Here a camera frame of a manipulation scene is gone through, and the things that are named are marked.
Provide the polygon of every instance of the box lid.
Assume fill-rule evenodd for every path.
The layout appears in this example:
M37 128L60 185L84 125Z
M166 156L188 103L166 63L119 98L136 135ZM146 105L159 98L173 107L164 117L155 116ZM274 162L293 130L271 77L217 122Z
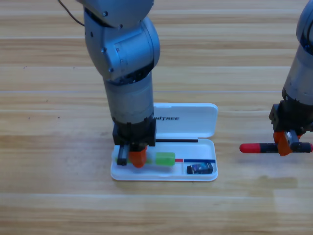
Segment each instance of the box lid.
M214 135L218 107L211 103L155 103L157 139L197 139Z

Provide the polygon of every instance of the wooden surface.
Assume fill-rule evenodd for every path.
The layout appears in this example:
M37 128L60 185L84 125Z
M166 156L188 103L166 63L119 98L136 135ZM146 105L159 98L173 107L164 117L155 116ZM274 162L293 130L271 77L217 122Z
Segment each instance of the wooden surface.
M84 28L56 0L0 0L0 234L312 235L312 154L239 151L272 142L306 2L155 1L154 99L218 105L219 177L127 183L110 177L112 122Z

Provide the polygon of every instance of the red marker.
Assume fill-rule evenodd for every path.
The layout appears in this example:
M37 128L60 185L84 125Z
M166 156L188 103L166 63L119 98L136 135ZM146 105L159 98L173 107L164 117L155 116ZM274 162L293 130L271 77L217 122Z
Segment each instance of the red marker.
M239 147L242 153L278 153L277 144L275 143L243 143ZM313 144L301 143L297 153L313 152Z

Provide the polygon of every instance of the white case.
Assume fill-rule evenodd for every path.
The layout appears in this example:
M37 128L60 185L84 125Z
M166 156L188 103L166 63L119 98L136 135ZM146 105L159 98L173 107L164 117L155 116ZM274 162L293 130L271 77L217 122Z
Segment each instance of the white case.
M147 159L156 152L174 152L176 159L210 159L216 161L213 141L218 107L209 103L155 103L156 139L198 140L198 142L157 142L147 147ZM135 168L132 164L116 163L119 146L112 152L111 176L122 181L213 181L218 177L217 161L212 163L212 174L187 174L187 166L195 163L175 163L174 166L145 164Z

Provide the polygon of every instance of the green object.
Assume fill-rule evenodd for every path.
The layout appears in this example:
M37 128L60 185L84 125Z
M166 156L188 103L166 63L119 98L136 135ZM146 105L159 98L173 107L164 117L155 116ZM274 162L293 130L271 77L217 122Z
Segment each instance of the green object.
M167 166L175 165L175 153L157 152L156 165L167 165Z

